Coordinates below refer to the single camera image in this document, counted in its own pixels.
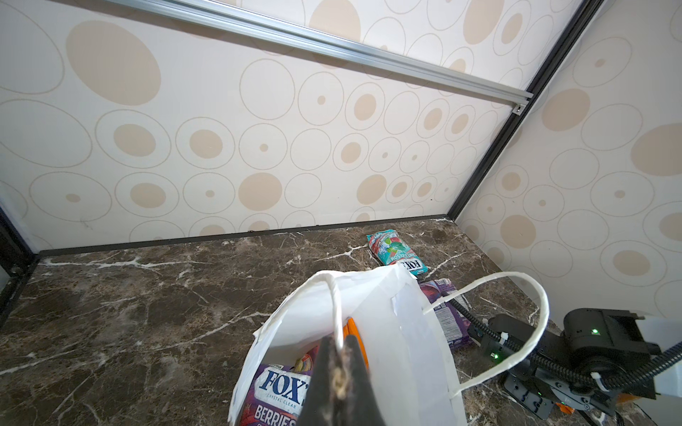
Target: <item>fox's berries candy bag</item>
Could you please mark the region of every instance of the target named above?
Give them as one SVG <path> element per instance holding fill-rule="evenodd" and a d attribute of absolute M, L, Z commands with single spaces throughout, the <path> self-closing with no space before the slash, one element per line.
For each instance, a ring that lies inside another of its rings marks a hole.
<path fill-rule="evenodd" d="M 426 272 L 427 268 L 415 252 L 400 239 L 393 230 L 385 230 L 368 235 L 370 251 L 383 264 L 400 263 L 414 275 Z"/>

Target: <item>fox's glacier mints bag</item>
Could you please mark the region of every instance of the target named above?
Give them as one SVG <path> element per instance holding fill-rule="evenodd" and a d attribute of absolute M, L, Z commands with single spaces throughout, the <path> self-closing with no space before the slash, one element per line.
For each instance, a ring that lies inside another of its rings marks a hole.
<path fill-rule="evenodd" d="M 367 240 L 369 241 L 370 251 L 383 264 L 400 263 L 413 275 L 419 275 L 428 270 L 417 254 L 400 239 L 394 229 L 368 235 Z"/>
<path fill-rule="evenodd" d="M 293 373 L 282 365 L 261 364 L 246 395 L 239 426 L 295 426 L 311 373 Z"/>

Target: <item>candy wrapper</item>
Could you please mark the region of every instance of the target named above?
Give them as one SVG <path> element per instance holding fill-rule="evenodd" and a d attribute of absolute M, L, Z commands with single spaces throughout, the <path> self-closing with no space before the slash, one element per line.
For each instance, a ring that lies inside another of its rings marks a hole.
<path fill-rule="evenodd" d="M 413 275 L 419 275 L 428 270 L 417 254 L 400 239 L 393 229 L 368 235 L 367 240 L 370 251 L 385 265 L 400 263 Z"/>
<path fill-rule="evenodd" d="M 421 283 L 419 288 L 421 288 L 421 292 L 424 293 L 430 303 L 435 302 L 440 296 L 447 296 L 456 290 L 455 286 L 447 278 Z M 462 306 L 469 308 L 469 303 L 464 296 L 457 296 L 455 300 Z M 450 304 L 441 303 L 434 308 L 434 313 L 441 323 L 450 349 L 460 348 L 471 343 L 471 338 L 466 332 L 471 323 L 457 309 Z"/>
<path fill-rule="evenodd" d="M 283 365 L 256 370 L 241 410 L 239 426 L 295 426 L 306 399 L 312 371 L 293 373 Z"/>

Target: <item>marble countertop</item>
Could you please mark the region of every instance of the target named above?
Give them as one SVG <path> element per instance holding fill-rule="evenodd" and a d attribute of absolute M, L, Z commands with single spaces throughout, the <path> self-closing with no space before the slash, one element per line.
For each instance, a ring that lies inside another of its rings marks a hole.
<path fill-rule="evenodd" d="M 445 219 L 42 259 L 0 330 L 0 424 L 224 426 L 252 333 L 316 271 L 379 266 L 365 235 L 388 228 L 429 266 L 422 279 L 461 288 L 499 270 Z M 511 281 L 467 298 L 482 318 L 537 319 Z M 460 381 L 490 367 L 476 346 L 453 356 Z M 558 410 L 537 419 L 497 378 L 463 397 L 470 425 L 587 424 Z"/>

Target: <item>white paper bag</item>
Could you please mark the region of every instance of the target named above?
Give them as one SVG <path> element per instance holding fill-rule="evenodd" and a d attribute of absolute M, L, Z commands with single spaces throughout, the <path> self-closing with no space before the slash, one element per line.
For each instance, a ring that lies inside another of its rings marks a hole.
<path fill-rule="evenodd" d="M 457 371 L 445 335 L 416 278 L 394 264 L 372 271 L 320 271 L 292 292 L 259 328 L 235 385 L 230 426 L 261 363 L 293 365 L 333 332 L 330 288 L 343 322 L 353 317 L 370 366 L 370 381 L 387 426 L 465 426 Z"/>

